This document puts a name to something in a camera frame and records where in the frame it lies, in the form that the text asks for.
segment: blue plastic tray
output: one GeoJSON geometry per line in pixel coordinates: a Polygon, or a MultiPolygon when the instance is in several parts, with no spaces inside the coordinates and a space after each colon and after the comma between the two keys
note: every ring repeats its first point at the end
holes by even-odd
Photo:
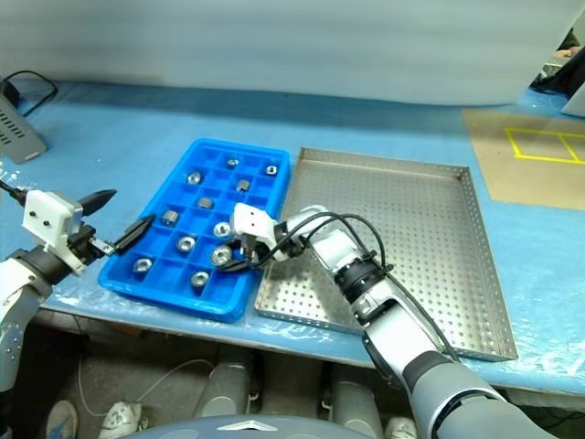
{"type": "Polygon", "coordinates": [[[154,213],[154,225],[127,253],[110,258],[101,270],[100,284],[132,298],[198,316],[222,322],[237,320],[261,274],[216,271],[210,253],[225,239],[215,237],[213,227],[218,222],[229,221],[239,201],[264,209],[276,218],[290,174],[289,155],[284,151],[196,140],[141,214],[145,217],[154,213]],[[239,160],[234,169],[227,166],[230,158],[239,160]],[[276,176],[265,174],[268,165],[278,167],[276,176]],[[187,176],[194,171],[200,172],[203,180],[198,185],[187,184],[187,176]],[[241,179],[251,183],[248,192],[236,190],[241,179]],[[213,208],[198,207],[201,197],[211,198],[213,208]],[[174,227],[161,221],[168,209],[179,213],[174,227]],[[191,252],[179,252],[176,241],[186,235],[196,237],[197,243],[191,252]],[[144,274],[134,273],[134,262],[144,257],[154,262],[152,268],[144,274]],[[194,288],[189,280],[199,271],[208,272],[211,277],[205,287],[194,288]]]}

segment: gray device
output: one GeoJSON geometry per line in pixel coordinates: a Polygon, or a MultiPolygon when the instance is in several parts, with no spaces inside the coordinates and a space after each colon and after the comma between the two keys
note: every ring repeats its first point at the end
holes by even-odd
{"type": "Polygon", "coordinates": [[[2,94],[0,94],[0,150],[18,165],[47,151],[47,145],[34,128],[2,94]]]}

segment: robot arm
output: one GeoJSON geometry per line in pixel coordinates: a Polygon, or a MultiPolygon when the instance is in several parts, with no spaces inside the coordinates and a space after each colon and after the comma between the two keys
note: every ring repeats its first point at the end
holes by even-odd
{"type": "Polygon", "coordinates": [[[82,274],[103,256],[124,252],[148,230],[154,217],[136,221],[116,242],[104,242],[81,217],[103,207],[115,190],[73,201],[56,192],[25,192],[0,183],[25,208],[23,226],[38,242],[34,249],[18,250],[0,262],[0,437],[5,437],[24,332],[40,304],[52,293],[52,285],[71,273],[82,274]]]}
{"type": "Polygon", "coordinates": [[[440,352],[446,346],[404,287],[345,231],[324,227],[327,220],[321,206],[277,223],[262,210],[238,204],[232,217],[236,237],[257,264],[266,261],[262,254],[282,262],[312,250],[363,325],[362,339],[376,368],[402,382],[423,437],[554,437],[463,364],[445,358],[440,352]]]}

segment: cardboard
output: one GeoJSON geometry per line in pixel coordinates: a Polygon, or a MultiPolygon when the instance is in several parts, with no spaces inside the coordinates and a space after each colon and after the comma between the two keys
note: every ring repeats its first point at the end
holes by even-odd
{"type": "Polygon", "coordinates": [[[462,110],[490,196],[585,209],[585,123],[462,110]]]}

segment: plastic sheet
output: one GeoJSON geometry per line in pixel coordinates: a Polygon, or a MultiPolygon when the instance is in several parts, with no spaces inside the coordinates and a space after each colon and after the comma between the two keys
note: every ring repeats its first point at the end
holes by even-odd
{"type": "MultiPolygon", "coordinates": [[[[497,110],[556,115],[563,102],[529,91],[518,105],[497,110]]],[[[70,83],[61,84],[58,98],[30,122],[48,140],[49,151],[22,166],[3,159],[1,175],[12,184],[61,190],[73,198],[119,189],[90,218],[105,240],[114,239],[138,216],[198,137],[281,148],[292,161],[301,146],[311,146],[469,166],[519,359],[465,363],[493,384],[585,394],[585,212],[492,201],[457,108],[70,83]]],[[[21,215],[22,209],[3,195],[2,257],[32,244],[19,227],[21,215]]],[[[391,247],[387,243],[390,258],[391,247]]],[[[371,367],[358,336],[258,316],[253,296],[244,317],[232,325],[122,298],[97,285],[102,264],[96,262],[81,278],[59,285],[44,307],[371,367]]]]}

